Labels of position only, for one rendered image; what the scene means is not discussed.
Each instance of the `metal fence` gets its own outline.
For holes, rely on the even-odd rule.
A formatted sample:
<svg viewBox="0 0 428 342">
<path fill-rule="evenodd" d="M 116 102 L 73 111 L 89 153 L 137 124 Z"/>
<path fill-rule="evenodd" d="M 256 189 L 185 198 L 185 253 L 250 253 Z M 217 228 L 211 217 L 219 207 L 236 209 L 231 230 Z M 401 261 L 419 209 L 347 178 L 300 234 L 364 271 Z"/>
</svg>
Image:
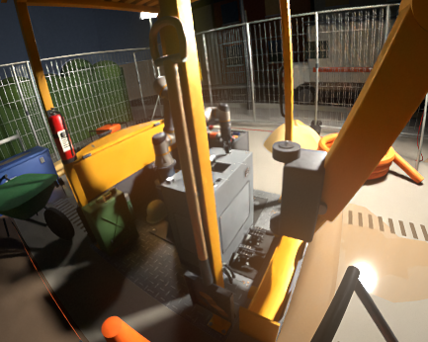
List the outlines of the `metal fence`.
<svg viewBox="0 0 428 342">
<path fill-rule="evenodd" d="M 398 6 L 292 16 L 296 119 L 342 127 L 395 22 Z M 235 121 L 283 122 L 278 107 L 278 70 L 283 65 L 280 17 L 197 33 L 197 44 L 206 103 L 229 103 Z M 417 134 L 422 115 L 423 104 L 403 132 Z"/>
<path fill-rule="evenodd" d="M 159 70 L 148 48 L 45 58 L 42 63 L 53 104 L 64 114 L 76 148 L 94 139 L 102 125 L 163 115 L 152 87 Z M 25 148 L 47 147 L 52 160 L 59 159 L 28 61 L 0 65 L 0 139 L 16 131 Z M 22 151 L 12 141 L 0 146 L 0 160 Z"/>
</svg>

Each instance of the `wheelbarrow wheel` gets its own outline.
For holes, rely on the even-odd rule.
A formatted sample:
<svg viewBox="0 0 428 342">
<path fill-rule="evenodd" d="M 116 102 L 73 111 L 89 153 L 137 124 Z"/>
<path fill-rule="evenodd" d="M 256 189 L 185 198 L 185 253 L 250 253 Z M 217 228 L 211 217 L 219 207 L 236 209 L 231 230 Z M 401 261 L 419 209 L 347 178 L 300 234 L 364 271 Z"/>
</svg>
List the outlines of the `wheelbarrow wheel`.
<svg viewBox="0 0 428 342">
<path fill-rule="evenodd" d="M 64 240 L 72 240 L 74 227 L 64 213 L 55 208 L 47 208 L 43 212 L 43 218 L 53 234 Z"/>
</svg>

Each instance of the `light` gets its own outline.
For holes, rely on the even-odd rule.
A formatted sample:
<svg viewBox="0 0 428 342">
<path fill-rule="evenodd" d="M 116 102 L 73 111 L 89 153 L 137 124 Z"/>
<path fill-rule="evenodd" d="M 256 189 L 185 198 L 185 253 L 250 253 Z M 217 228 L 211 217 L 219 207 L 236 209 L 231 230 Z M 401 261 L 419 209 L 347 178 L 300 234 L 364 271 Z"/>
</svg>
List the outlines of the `light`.
<svg viewBox="0 0 428 342">
<path fill-rule="evenodd" d="M 364 261 L 358 262 L 353 266 L 360 270 L 360 282 L 366 291 L 371 294 L 376 289 L 377 282 L 379 281 L 376 270 L 371 264 Z"/>
<path fill-rule="evenodd" d="M 152 18 L 157 18 L 157 17 L 158 17 L 158 13 L 140 12 L 140 19 L 141 20 L 152 19 Z"/>
</svg>

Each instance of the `green jerry can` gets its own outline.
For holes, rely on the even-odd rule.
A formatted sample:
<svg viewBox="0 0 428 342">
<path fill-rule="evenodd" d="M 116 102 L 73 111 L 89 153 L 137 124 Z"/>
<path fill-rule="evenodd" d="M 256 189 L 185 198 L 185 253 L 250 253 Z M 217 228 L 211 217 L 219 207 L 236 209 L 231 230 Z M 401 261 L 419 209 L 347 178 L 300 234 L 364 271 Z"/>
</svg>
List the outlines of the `green jerry can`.
<svg viewBox="0 0 428 342">
<path fill-rule="evenodd" d="M 135 217 L 128 194 L 113 188 L 82 208 L 98 248 L 113 254 L 137 239 Z"/>
</svg>

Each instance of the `orange hose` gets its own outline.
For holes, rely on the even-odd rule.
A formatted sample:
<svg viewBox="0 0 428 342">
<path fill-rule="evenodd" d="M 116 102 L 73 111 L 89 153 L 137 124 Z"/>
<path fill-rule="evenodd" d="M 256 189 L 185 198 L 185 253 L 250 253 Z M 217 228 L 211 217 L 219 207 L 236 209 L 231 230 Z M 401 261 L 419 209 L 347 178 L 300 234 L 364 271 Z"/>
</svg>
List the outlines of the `orange hose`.
<svg viewBox="0 0 428 342">
<path fill-rule="evenodd" d="M 107 342 L 150 342 L 117 316 L 106 319 L 101 332 Z"/>
<path fill-rule="evenodd" d="M 318 149 L 328 152 L 331 149 L 337 135 L 339 133 L 333 133 L 323 136 L 319 141 Z M 368 180 L 378 179 L 385 176 L 392 162 L 395 162 L 416 184 L 420 184 L 424 177 L 416 171 L 409 163 L 407 163 L 395 150 L 390 147 L 386 155 L 382 158 L 379 165 L 371 173 Z"/>
</svg>

